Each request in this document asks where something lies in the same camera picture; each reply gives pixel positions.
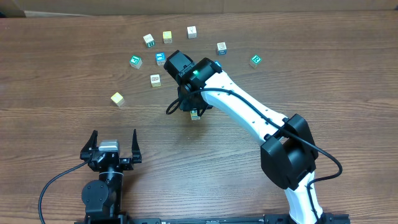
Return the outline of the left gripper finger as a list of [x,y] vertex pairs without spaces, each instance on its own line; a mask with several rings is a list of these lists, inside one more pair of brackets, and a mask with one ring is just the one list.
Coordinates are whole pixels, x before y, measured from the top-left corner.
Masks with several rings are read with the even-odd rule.
[[132,163],[133,164],[141,163],[142,162],[142,154],[139,149],[139,145],[138,145],[138,141],[137,141],[136,129],[134,129],[133,134],[132,134],[131,151],[132,151]]
[[93,130],[89,140],[83,146],[82,150],[80,151],[80,159],[83,161],[88,161],[93,153],[98,149],[97,148],[97,137],[98,132],[97,130]]

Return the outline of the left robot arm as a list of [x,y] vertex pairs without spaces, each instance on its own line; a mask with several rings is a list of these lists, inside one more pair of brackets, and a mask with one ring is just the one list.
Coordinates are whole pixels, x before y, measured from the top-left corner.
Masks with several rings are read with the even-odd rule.
[[85,223],[131,223],[131,217],[121,210],[124,171],[133,170],[142,162],[137,134],[132,134],[131,157],[121,157],[119,141],[97,143],[98,132],[93,131],[80,152],[80,159],[99,173],[97,180],[87,183],[81,193],[85,204]]

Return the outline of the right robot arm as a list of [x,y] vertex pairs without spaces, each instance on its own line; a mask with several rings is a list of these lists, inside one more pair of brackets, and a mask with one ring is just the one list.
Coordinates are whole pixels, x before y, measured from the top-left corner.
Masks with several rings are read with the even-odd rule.
[[218,108],[243,127],[258,143],[261,168],[283,189],[294,223],[324,223],[315,189],[315,161],[318,151],[306,120],[291,118],[258,102],[232,81],[214,61],[198,63],[175,51],[164,69],[178,84],[178,98],[167,109],[196,110],[202,116],[208,108]]

